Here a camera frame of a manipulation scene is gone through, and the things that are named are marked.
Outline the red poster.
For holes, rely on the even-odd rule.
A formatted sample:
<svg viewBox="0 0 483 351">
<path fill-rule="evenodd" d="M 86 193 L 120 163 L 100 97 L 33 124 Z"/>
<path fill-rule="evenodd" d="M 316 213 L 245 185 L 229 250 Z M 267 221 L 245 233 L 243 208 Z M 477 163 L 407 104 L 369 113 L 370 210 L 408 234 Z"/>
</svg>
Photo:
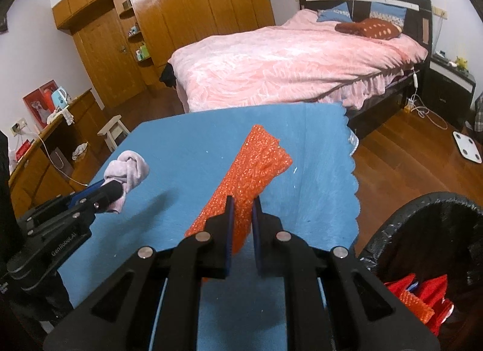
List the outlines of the red poster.
<svg viewBox="0 0 483 351">
<path fill-rule="evenodd" d="M 55 111 L 52 100 L 52 94 L 58 89 L 54 80 L 50 80 L 39 88 L 23 97 L 23 102 L 30 114 L 34 118 L 34 122 L 43 130 L 47 126 L 47 118 Z"/>
</svg>

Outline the right blue pillow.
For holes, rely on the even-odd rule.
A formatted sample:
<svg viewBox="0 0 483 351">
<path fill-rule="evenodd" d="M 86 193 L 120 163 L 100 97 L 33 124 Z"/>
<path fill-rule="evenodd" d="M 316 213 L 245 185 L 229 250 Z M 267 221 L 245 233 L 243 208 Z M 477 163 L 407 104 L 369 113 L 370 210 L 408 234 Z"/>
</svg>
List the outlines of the right blue pillow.
<svg viewBox="0 0 483 351">
<path fill-rule="evenodd" d="M 370 18 L 377 18 L 403 28 L 405 26 L 407 9 L 405 7 L 397 7 L 387 5 L 380 2 L 372 2 L 369 13 Z"/>
</svg>

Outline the wooden side cabinet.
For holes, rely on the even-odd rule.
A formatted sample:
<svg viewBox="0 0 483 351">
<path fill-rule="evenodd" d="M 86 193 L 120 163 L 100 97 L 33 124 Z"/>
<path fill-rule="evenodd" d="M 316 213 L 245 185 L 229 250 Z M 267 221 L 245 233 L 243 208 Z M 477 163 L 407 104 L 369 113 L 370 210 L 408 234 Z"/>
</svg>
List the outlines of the wooden side cabinet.
<svg viewBox="0 0 483 351">
<path fill-rule="evenodd" d="M 57 117 L 33 140 L 9 180 L 17 218 L 59 195 L 80 192 L 90 184 L 110 155 L 98 131 L 107 122 L 92 92 L 76 97 L 68 111 L 74 122 Z"/>
</svg>

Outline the red cloth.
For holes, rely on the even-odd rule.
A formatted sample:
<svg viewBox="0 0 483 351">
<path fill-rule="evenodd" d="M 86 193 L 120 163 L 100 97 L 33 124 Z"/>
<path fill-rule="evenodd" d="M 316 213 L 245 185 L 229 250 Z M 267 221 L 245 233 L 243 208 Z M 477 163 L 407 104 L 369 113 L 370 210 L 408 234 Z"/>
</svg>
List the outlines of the red cloth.
<svg viewBox="0 0 483 351">
<path fill-rule="evenodd" d="M 440 327 L 453 313 L 454 304 L 446 297 L 448 277 L 446 275 L 419 282 L 415 273 L 393 282 L 386 282 L 386 288 L 399 299 L 402 291 L 410 291 L 425 304 L 433 308 L 435 314 L 424 324 L 433 335 L 439 336 Z"/>
</svg>

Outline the black white nightstand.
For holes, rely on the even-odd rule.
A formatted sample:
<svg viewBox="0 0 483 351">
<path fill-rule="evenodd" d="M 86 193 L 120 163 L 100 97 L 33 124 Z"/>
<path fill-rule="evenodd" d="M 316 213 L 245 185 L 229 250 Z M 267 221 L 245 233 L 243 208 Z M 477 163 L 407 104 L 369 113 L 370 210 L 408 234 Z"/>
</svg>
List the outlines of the black white nightstand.
<svg viewBox="0 0 483 351">
<path fill-rule="evenodd" d="M 451 66 L 437 54 L 430 57 L 424 74 L 422 102 L 459 131 L 469 115 L 475 89 L 476 81 L 470 73 Z"/>
</svg>

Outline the left blue pillow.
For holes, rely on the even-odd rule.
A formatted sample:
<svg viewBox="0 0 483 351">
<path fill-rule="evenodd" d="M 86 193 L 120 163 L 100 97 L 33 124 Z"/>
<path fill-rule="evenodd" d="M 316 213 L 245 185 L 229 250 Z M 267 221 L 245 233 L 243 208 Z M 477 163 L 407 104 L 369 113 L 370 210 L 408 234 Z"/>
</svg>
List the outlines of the left blue pillow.
<svg viewBox="0 0 483 351">
<path fill-rule="evenodd" d="M 318 12 L 317 22 L 336 21 L 340 23 L 352 23 L 349 7 L 347 2 L 343 2 L 335 7 L 320 10 Z"/>
</svg>

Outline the grey sock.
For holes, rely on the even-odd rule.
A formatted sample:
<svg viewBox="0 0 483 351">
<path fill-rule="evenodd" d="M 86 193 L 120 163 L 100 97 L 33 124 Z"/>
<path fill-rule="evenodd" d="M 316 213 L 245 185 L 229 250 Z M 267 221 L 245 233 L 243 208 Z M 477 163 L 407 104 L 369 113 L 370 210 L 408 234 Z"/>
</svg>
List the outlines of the grey sock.
<svg viewBox="0 0 483 351">
<path fill-rule="evenodd" d="M 147 162 L 133 150 L 125 150 L 117 159 L 109 162 L 103 174 L 104 185 L 116 181 L 121 184 L 123 194 L 119 199 L 110 203 L 107 211 L 120 214 L 127 194 L 143 182 L 149 173 L 150 168 Z"/>
</svg>

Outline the blue table cloth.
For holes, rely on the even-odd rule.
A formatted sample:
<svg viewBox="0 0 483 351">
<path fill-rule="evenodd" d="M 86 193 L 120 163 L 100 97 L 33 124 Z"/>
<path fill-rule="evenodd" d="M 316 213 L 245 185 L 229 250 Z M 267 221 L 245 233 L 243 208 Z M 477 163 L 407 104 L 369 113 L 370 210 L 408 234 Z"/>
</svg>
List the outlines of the blue table cloth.
<svg viewBox="0 0 483 351">
<path fill-rule="evenodd" d="M 255 195 L 283 227 L 322 250 L 351 247 L 360 204 L 350 129 L 339 104 L 294 103 L 181 114 L 140 124 L 121 144 L 148 164 L 118 214 L 62 266 L 78 305 L 142 246 L 166 250 L 236 202 L 232 269 L 201 288 L 200 350 L 285 350 L 283 281 L 256 271 L 249 207 Z"/>
</svg>

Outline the blue pillow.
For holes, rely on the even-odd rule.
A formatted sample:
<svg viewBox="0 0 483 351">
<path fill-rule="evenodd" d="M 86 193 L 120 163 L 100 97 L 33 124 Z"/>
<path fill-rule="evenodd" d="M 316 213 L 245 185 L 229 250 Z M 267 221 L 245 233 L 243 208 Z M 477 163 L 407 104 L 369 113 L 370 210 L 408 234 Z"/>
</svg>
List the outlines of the blue pillow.
<svg viewBox="0 0 483 351">
<path fill-rule="evenodd" d="M 317 22 L 336 21 L 340 23 L 352 23 L 349 7 L 347 2 L 343 2 L 335 7 L 320 10 L 318 12 Z"/>
<path fill-rule="evenodd" d="M 407 9 L 405 7 L 397 7 L 387 5 L 380 2 L 372 2 L 369 13 L 370 18 L 377 18 L 403 28 L 405 26 Z"/>
</svg>

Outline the black bed headboard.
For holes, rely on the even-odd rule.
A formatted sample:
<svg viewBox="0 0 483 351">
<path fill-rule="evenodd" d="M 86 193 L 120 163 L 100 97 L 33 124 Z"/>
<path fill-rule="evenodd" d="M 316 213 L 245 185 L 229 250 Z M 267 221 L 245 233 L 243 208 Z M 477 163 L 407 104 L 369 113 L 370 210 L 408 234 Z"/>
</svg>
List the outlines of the black bed headboard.
<svg viewBox="0 0 483 351">
<path fill-rule="evenodd" d="M 299 0 L 300 9 L 321 11 L 346 3 L 350 17 L 359 22 L 373 12 L 392 13 L 400 18 L 403 33 L 432 50 L 432 5 L 430 0 Z"/>
</svg>

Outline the wooden wardrobe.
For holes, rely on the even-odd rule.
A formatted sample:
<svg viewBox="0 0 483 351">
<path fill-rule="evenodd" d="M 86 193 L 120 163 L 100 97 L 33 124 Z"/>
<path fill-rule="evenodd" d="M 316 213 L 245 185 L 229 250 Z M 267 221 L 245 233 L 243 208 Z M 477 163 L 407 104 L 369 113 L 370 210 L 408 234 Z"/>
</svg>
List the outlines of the wooden wardrobe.
<svg viewBox="0 0 483 351">
<path fill-rule="evenodd" d="M 73 36 L 110 110 L 160 89 L 159 76 L 175 50 L 274 23 L 270 0 L 60 0 L 53 16 L 56 27 Z"/>
</svg>

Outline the blue electric kettle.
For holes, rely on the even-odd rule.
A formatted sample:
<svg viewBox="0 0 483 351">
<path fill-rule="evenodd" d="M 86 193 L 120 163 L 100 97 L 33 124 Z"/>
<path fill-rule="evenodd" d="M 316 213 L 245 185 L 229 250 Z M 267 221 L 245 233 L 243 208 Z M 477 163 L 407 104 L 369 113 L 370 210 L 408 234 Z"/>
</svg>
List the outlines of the blue electric kettle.
<svg viewBox="0 0 483 351">
<path fill-rule="evenodd" d="M 56 89 L 52 93 L 51 98 L 55 109 L 59 110 L 64 110 L 71 102 L 69 93 L 63 87 Z"/>
</svg>

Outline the brown dotted pillow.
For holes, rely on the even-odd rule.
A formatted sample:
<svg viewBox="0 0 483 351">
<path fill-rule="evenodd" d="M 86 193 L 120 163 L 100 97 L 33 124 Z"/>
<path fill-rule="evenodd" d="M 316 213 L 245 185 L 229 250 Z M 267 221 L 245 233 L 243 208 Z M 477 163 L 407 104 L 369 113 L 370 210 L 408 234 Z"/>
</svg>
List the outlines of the brown dotted pillow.
<svg viewBox="0 0 483 351">
<path fill-rule="evenodd" d="M 343 34 L 379 40 L 390 40 L 402 33 L 399 26 L 378 18 L 368 18 L 361 22 L 339 23 L 335 26 L 335 30 Z"/>
</svg>

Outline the orange bubble wrap sheet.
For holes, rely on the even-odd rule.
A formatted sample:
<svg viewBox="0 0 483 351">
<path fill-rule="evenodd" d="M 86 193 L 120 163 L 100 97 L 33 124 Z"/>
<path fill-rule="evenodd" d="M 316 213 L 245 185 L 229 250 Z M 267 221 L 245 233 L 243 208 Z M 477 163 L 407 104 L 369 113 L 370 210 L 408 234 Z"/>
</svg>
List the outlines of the orange bubble wrap sheet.
<svg viewBox="0 0 483 351">
<path fill-rule="evenodd" d="M 427 324 L 435 314 L 433 308 L 425 304 L 410 291 L 402 291 L 399 295 L 399 301 L 423 324 Z"/>
</svg>

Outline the white bathroom scale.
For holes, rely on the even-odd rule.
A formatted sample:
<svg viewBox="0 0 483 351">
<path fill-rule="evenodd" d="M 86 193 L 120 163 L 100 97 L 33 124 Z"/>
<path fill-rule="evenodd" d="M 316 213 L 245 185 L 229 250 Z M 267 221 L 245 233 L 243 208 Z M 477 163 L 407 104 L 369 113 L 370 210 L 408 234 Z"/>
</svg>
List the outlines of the white bathroom scale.
<svg viewBox="0 0 483 351">
<path fill-rule="evenodd" d="M 453 131 L 453 138 L 464 159 L 476 164 L 482 163 L 482 157 L 476 143 L 469 136 Z"/>
</svg>

